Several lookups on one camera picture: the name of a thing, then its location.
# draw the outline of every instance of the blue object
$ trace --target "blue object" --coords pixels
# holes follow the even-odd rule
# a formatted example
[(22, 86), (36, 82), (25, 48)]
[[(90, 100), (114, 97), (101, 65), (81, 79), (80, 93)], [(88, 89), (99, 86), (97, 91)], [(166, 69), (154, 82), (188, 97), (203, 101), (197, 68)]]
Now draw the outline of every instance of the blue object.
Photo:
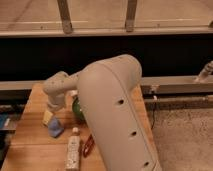
[(4, 127), (4, 123), (7, 120), (8, 115), (0, 115), (0, 129)]
[(61, 125), (59, 120), (54, 116), (49, 121), (47, 127), (50, 136), (54, 138), (58, 137), (64, 131), (64, 127)]

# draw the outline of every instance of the wooden tabletop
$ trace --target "wooden tabletop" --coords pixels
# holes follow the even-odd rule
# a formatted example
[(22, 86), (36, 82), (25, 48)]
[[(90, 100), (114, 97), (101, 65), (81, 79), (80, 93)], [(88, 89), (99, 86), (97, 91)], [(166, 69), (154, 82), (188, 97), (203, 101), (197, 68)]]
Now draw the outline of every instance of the wooden tabletop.
[[(71, 111), (72, 98), (69, 93), (67, 93), (66, 98), (66, 109), (56, 112), (56, 117), (65, 126), (65, 131), (58, 138), (52, 138), (48, 134), (47, 127), (42, 124), (47, 96), (43, 93), (41, 84), (34, 85), (15, 135), (12, 138), (2, 171), (65, 170), (68, 137), (71, 135), (72, 127), (78, 124)], [(139, 86), (133, 90), (132, 99), (148, 138), (155, 149)], [(90, 131), (86, 124), (78, 124), (78, 127), (81, 131), (81, 139), (85, 142)], [(81, 157), (80, 169), (81, 171), (106, 170), (97, 146), (87, 158)]]

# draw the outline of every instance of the metal bar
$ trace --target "metal bar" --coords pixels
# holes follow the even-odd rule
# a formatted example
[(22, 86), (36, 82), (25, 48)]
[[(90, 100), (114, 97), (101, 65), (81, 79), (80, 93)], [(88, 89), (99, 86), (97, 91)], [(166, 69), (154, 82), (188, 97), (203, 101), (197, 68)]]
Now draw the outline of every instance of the metal bar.
[(63, 31), (65, 34), (70, 34), (72, 33), (73, 29), (67, 0), (57, 0), (57, 2), (61, 16)]
[(143, 77), (143, 94), (213, 93), (213, 76), (204, 83), (194, 83), (196, 76)]
[(81, 37), (81, 36), (132, 36), (132, 35), (179, 35), (212, 34), (209, 27), (174, 27), (174, 28), (135, 28), (128, 34), (125, 29), (75, 29), (72, 34), (64, 34), (60, 29), (0, 31), (0, 37)]
[(134, 31), (137, 0), (128, 0), (125, 28), (127, 32)]

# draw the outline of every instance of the small toy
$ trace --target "small toy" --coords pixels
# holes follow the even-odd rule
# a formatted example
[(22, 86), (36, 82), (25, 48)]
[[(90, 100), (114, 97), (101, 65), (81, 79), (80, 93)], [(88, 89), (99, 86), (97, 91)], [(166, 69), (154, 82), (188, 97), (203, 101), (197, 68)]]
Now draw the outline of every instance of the small toy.
[(52, 116), (47, 127), (48, 127), (50, 136), (54, 138), (58, 137), (64, 131), (64, 127), (62, 127), (59, 120), (54, 116)]
[(44, 117), (43, 117), (43, 120), (42, 120), (43, 124), (47, 126), (49, 121), (51, 120), (52, 116), (53, 116), (53, 113), (50, 112), (49, 110), (46, 110), (44, 112)]

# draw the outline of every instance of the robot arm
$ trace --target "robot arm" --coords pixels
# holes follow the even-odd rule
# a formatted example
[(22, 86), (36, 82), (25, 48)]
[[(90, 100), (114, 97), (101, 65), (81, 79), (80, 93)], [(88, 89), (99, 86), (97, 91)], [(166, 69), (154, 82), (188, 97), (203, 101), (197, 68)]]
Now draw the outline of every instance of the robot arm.
[(130, 97), (141, 74), (135, 58), (121, 55), (94, 62), (71, 76), (58, 73), (44, 83), (50, 103), (56, 106), (62, 106), (65, 91), (77, 88), (84, 117), (109, 171), (161, 170)]
[(48, 78), (43, 85), (44, 92), (48, 95), (48, 109), (57, 111), (65, 107), (65, 94), (68, 90), (76, 90), (79, 72), (69, 76), (60, 71)]

